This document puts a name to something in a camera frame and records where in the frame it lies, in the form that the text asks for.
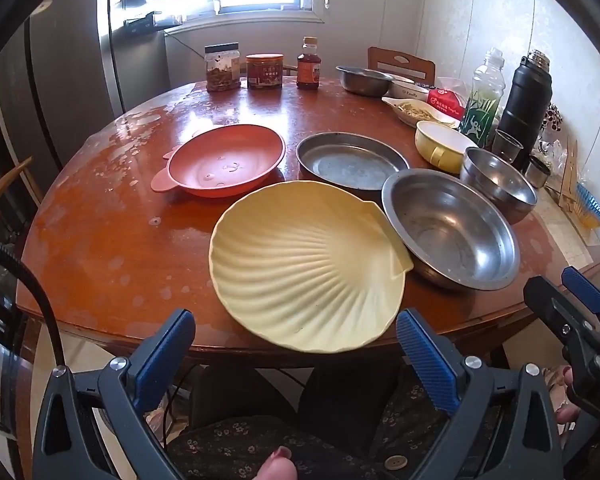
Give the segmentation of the person's left hand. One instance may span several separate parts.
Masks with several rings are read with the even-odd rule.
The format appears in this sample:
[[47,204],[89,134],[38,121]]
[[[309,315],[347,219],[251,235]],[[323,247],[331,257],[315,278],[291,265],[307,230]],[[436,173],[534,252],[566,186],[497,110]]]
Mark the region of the person's left hand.
[[297,480],[298,471],[291,460],[291,450],[280,446],[268,456],[254,480]]

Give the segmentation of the person's right hand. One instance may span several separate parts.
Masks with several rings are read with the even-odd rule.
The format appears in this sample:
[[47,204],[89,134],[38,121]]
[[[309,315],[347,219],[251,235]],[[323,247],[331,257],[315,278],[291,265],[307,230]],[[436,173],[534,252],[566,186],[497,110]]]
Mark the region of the person's right hand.
[[558,434],[563,436],[576,426],[581,411],[568,398],[567,391],[573,382],[571,366],[545,367],[542,374],[555,411]]

